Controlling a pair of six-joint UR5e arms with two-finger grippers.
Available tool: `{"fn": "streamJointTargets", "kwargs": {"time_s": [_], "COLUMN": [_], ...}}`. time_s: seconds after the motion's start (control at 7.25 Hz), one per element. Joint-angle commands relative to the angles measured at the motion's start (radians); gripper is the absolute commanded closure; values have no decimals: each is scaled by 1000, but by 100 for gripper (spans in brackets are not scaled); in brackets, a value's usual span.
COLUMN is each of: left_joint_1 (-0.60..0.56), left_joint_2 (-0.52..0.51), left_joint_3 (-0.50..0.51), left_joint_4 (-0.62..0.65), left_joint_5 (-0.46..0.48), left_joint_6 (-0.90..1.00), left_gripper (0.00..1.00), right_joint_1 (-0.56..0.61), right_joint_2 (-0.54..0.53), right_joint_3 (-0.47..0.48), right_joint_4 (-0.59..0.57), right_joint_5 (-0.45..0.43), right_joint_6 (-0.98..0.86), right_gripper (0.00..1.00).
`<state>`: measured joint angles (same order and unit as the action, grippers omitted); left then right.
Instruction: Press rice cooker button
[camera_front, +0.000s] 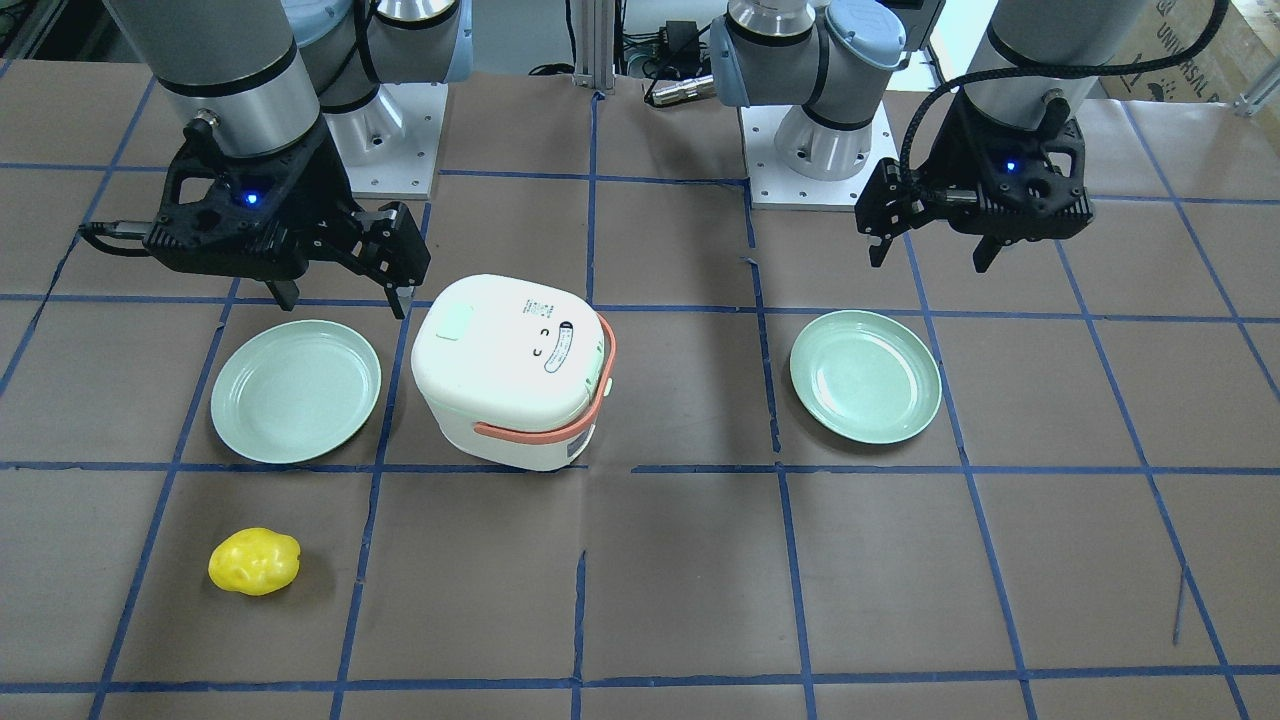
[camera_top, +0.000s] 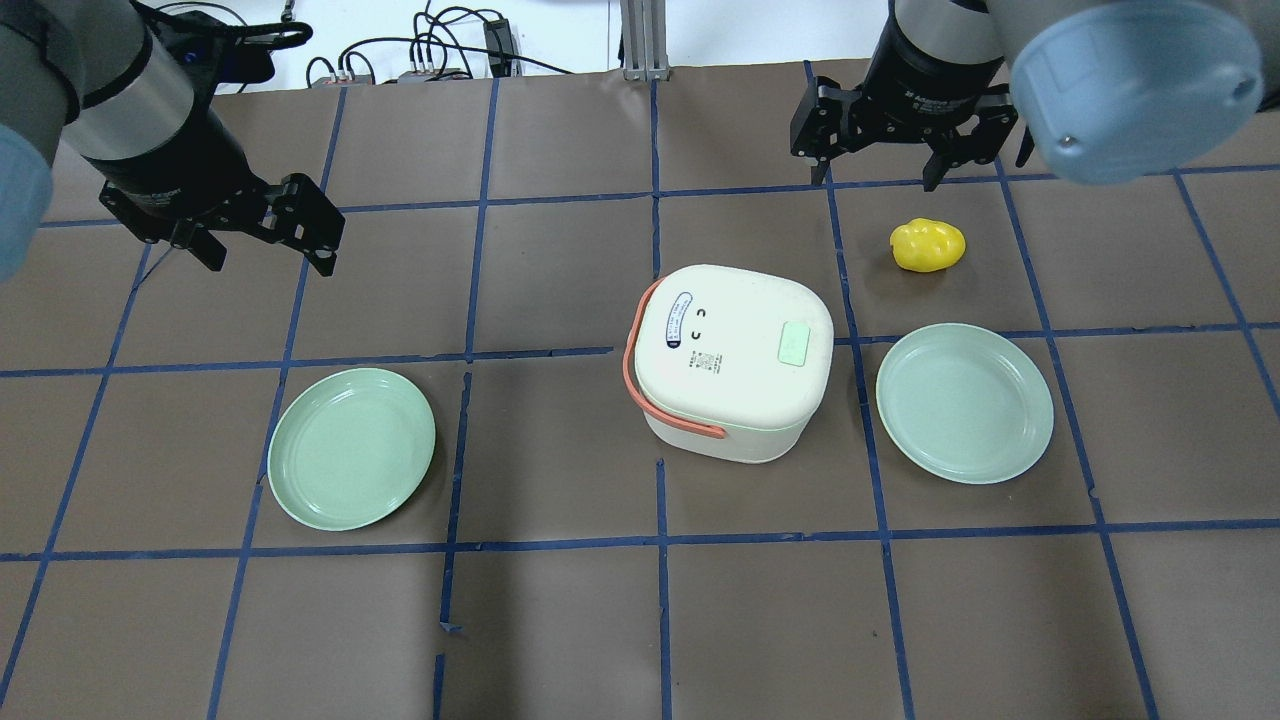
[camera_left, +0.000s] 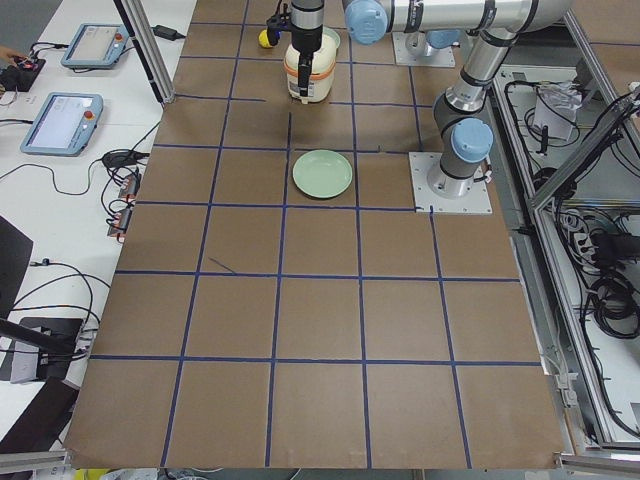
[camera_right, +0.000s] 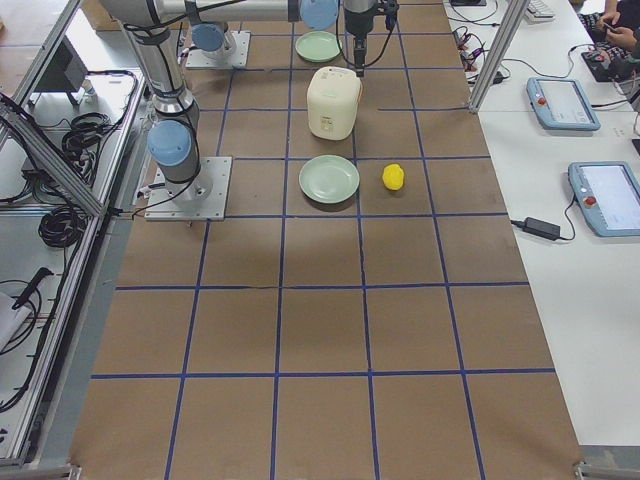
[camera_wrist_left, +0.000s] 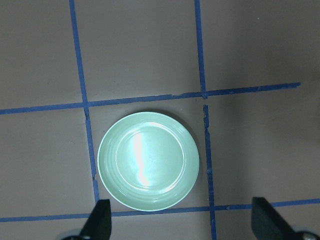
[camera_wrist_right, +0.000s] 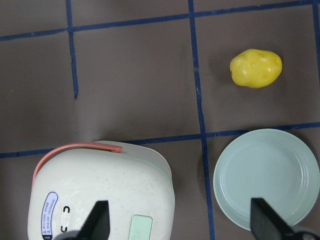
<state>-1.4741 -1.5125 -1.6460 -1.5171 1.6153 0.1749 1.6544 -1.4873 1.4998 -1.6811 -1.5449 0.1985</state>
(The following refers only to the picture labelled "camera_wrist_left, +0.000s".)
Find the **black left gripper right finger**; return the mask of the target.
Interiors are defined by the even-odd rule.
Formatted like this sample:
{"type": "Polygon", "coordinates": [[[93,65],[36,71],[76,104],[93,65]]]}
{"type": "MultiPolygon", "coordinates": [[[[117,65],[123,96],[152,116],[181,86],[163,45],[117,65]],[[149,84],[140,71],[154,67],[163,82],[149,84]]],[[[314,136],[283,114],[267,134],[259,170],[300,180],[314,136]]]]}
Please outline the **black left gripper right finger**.
{"type": "Polygon", "coordinates": [[[252,198],[251,229],[257,240],[299,240],[300,234],[264,197],[252,198]]]}

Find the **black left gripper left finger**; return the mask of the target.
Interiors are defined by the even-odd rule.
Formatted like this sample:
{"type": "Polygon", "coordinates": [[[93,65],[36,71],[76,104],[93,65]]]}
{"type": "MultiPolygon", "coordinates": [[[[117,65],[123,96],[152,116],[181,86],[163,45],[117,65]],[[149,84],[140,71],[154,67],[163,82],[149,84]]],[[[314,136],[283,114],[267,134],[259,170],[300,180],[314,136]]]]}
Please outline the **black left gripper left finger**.
{"type": "Polygon", "coordinates": [[[112,232],[109,199],[99,200],[79,233],[81,240],[109,240],[112,232]]]}

